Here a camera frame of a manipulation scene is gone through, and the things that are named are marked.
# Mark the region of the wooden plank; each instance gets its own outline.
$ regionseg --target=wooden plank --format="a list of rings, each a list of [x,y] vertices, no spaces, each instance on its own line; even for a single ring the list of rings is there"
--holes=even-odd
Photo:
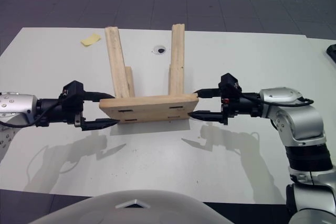
[[[184,24],[172,27],[171,63],[169,68],[169,94],[184,93]]]
[[[132,68],[126,66],[125,71],[126,71],[126,78],[127,78],[128,90],[130,92],[130,97],[135,97]]]
[[[121,123],[188,119],[198,103],[197,94],[158,95],[100,100],[99,108]]]
[[[117,98],[130,97],[118,28],[105,28],[105,36],[110,59],[114,95]]]

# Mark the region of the yellow sticky note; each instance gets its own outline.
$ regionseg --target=yellow sticky note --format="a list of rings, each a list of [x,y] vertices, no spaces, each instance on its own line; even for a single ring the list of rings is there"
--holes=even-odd
[[[96,43],[98,40],[100,40],[100,36],[98,34],[92,34],[89,38],[82,39],[80,42],[87,47]]]

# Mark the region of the table surface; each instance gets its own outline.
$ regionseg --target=table surface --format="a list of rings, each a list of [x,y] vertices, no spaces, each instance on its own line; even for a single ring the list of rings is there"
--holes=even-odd
[[[80,40],[102,39],[89,47]],[[167,94],[171,32],[120,30],[135,95]],[[185,33],[185,92],[214,88],[230,72],[244,92],[287,86],[315,100],[336,161],[335,41],[301,35]],[[158,45],[168,50],[153,53]],[[24,28],[0,57],[2,91],[58,97],[72,80],[114,94],[103,29]],[[197,110],[220,110],[219,99]],[[86,103],[88,120],[103,118]],[[197,120],[117,125],[82,132],[63,123],[18,132],[0,166],[0,188],[96,196],[129,189],[175,191],[201,201],[284,204],[288,161],[269,120],[237,116],[228,126]]]

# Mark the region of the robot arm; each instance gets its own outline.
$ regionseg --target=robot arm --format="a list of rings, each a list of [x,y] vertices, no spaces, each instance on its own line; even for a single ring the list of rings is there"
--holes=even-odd
[[[106,98],[114,97],[105,93],[86,92],[78,81],[64,86],[57,99],[37,99],[34,95],[14,92],[0,93],[0,163],[14,135],[24,127],[48,127],[49,123],[64,122],[88,131],[117,124],[119,120],[115,119],[87,122],[82,116],[84,101],[99,102]]]
[[[242,93],[231,74],[222,76],[218,89],[198,90],[200,98],[221,97],[222,111],[194,111],[190,116],[225,125],[239,114],[270,119],[286,148],[290,178],[287,206],[291,223],[336,221],[336,170],[330,159],[323,120],[300,92],[289,88]]]

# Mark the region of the black cable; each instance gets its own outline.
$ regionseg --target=black cable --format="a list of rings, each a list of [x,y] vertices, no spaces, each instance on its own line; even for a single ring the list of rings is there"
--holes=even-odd
[[[273,106],[279,106],[279,107],[303,107],[303,106],[308,106],[314,103],[313,100],[310,99],[303,99],[304,103],[297,103],[297,104],[284,104],[284,103],[277,103],[277,102],[266,102],[266,101],[262,101],[260,99],[255,99],[255,98],[251,98],[251,97],[246,97],[245,95],[243,95],[243,93],[240,93],[241,97],[256,102],[256,103],[263,103],[266,105],[273,105]]]
[[[272,121],[272,119],[271,119],[271,124],[272,124],[273,128],[275,128],[276,130],[278,130],[278,128],[276,127],[276,125],[274,124],[274,122]]]
[[[0,121],[0,125],[3,125],[5,127],[11,127],[11,128],[26,128],[26,127],[33,126],[34,124],[38,123],[43,118],[43,116],[45,116],[45,114],[47,114],[49,111],[53,110],[58,105],[60,105],[60,101],[57,101],[54,105],[52,105],[48,109],[46,109],[41,115],[38,116],[37,119],[35,119],[31,123],[18,125],[18,124],[10,124],[10,123],[5,123],[5,122]]]

